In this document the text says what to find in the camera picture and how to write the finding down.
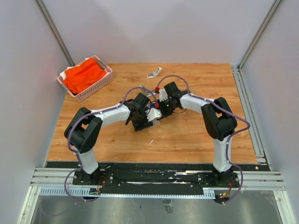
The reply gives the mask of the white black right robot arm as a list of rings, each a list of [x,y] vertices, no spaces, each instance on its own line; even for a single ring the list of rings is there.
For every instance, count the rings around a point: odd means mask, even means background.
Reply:
[[[225,98],[207,99],[190,92],[181,91],[175,82],[155,88],[159,94],[159,108],[163,116],[172,114],[176,108],[192,110],[203,116],[206,131],[213,139],[214,161],[212,182],[221,187],[233,178],[231,162],[231,139],[237,127],[234,115]]]

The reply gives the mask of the orange cloth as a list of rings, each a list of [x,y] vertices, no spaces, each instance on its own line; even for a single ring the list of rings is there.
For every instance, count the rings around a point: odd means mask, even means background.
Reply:
[[[79,94],[91,85],[101,80],[107,72],[93,58],[88,58],[81,65],[67,69],[64,72],[63,84],[73,94]]]

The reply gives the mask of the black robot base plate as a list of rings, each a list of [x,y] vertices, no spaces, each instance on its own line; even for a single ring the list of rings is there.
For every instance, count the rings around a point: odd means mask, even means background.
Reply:
[[[143,186],[151,188],[175,188],[177,186],[190,186],[195,188],[217,188],[225,190],[221,196],[227,197],[231,189],[240,189],[243,185],[243,174],[233,171],[233,178],[226,185],[218,186],[214,181],[211,172],[188,172],[186,170],[168,170],[162,165],[157,170],[139,170],[138,168],[125,168],[111,166],[96,172],[97,178],[91,183],[81,174],[76,175],[74,171],[50,171],[44,178],[52,184],[62,184],[65,189],[68,187],[89,187],[95,188],[100,194],[104,189],[116,186]]]

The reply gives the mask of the grey white stapler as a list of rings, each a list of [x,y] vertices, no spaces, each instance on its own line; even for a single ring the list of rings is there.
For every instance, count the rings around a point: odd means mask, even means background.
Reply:
[[[141,92],[146,95],[147,97],[156,95],[155,90],[146,89],[143,85],[140,85]]]

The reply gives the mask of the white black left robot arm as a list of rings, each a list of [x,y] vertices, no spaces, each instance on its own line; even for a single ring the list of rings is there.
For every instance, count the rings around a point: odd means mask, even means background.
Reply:
[[[102,128],[125,121],[132,122],[134,130],[141,131],[152,127],[154,120],[162,115],[158,110],[156,98],[152,102],[147,96],[139,93],[134,99],[123,100],[120,103],[101,110],[91,111],[80,108],[64,132],[67,147],[79,162],[76,175],[81,174],[84,180],[94,185],[100,180],[99,164],[95,159],[94,146]]]

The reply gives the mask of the left aluminium frame post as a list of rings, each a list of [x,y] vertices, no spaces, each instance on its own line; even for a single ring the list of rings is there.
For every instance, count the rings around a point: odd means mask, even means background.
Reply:
[[[54,36],[54,39],[56,40],[56,42],[57,42],[63,56],[65,57],[68,65],[69,66],[74,66],[75,63],[74,63],[74,61],[73,61],[66,45],[65,45],[65,43],[64,43],[64,41],[63,41],[63,39],[62,39],[62,37],[61,37],[54,21],[53,21],[49,11],[47,10],[47,7],[46,7],[44,1],[43,0],[34,0],[34,2],[36,3],[38,9],[40,10],[40,13],[42,14],[45,22],[47,23],[47,25],[48,25],[52,35]]]

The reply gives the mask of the right aluminium frame post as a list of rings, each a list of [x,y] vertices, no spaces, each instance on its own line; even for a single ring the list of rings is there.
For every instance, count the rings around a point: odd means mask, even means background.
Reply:
[[[284,0],[274,0],[270,9],[268,10],[264,20],[262,21],[261,25],[259,26],[256,34],[254,35],[252,41],[250,42],[245,54],[243,55],[239,65],[237,66],[238,70],[242,70],[245,66],[246,62],[249,60],[251,54],[253,53],[255,47],[258,45],[260,39],[262,38],[263,34],[265,33],[267,27],[271,23],[272,19],[274,18],[275,14],[278,12],[279,8],[281,7]]]

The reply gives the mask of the aluminium frame post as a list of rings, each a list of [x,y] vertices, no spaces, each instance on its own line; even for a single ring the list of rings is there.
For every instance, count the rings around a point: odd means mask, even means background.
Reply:
[[[48,25],[52,35],[54,36],[54,39],[56,40],[56,42],[57,42],[63,56],[65,57],[68,65],[69,66],[74,66],[75,63],[74,63],[74,61],[73,61],[66,45],[65,45],[65,43],[64,43],[64,41],[63,41],[63,39],[62,39],[62,37],[61,37],[54,21],[53,21],[49,11],[47,10],[47,7],[46,7],[44,1],[43,0],[34,0],[34,2],[36,3],[38,9],[40,10],[40,13],[42,14],[45,22],[47,23],[47,25]]]
[[[255,47],[258,45],[260,39],[262,38],[263,34],[265,33],[267,27],[271,23],[272,19],[274,18],[275,14],[278,12],[279,8],[281,7],[284,0],[274,0],[270,9],[268,10],[264,20],[262,21],[261,25],[259,26],[256,34],[254,35],[252,41],[250,42],[245,54],[243,55],[239,65],[237,66],[238,70],[242,70],[245,66],[246,62],[249,60],[251,54],[253,53]]]

